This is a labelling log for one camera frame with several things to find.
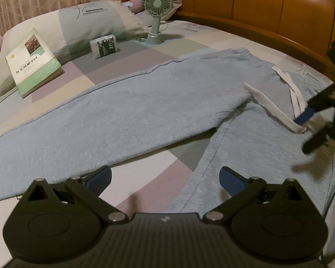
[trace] white drawstring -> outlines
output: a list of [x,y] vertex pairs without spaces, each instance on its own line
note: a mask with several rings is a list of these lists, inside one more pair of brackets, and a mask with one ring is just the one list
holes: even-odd
[[277,118],[290,131],[299,134],[303,133],[306,130],[305,127],[296,124],[291,118],[289,118],[285,113],[283,113],[265,94],[251,87],[247,83],[244,84],[248,92],[256,99],[258,104],[267,109],[272,116]]
[[[290,98],[294,109],[294,117],[297,118],[306,109],[306,103],[304,98],[298,89],[298,87],[293,83],[289,73],[284,73],[278,67],[273,66],[272,69],[283,79],[290,87]],[[291,118],[289,118],[285,113],[283,113],[265,94],[259,90],[251,87],[249,84],[244,83],[245,88],[248,92],[256,99],[258,104],[267,109],[272,116],[277,118],[281,123],[283,123],[290,131],[294,133],[303,133],[306,127],[296,124]]]
[[281,77],[281,79],[283,79],[289,85],[291,103],[294,109],[294,116],[295,118],[299,117],[299,115],[306,109],[306,104],[300,90],[291,80],[289,73],[284,73],[276,66],[273,66],[272,69]]

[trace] small box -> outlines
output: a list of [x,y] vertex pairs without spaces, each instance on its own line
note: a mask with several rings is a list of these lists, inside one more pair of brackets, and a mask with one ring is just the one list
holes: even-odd
[[117,52],[117,42],[114,35],[91,40],[90,45],[95,59]]

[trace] fan base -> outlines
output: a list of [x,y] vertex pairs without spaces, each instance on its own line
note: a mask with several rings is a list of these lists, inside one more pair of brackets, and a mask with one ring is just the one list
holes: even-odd
[[163,38],[161,37],[161,32],[157,34],[149,33],[145,41],[147,44],[156,45],[163,43]]

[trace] wooden headboard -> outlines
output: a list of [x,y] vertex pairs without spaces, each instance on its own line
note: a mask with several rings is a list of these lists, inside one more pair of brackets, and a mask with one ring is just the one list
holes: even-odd
[[182,0],[173,18],[277,49],[335,80],[327,57],[335,41],[335,0]]

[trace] book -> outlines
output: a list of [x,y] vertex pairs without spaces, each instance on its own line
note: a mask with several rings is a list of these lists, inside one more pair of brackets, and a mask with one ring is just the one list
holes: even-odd
[[23,98],[63,73],[35,28],[6,56],[6,61]]

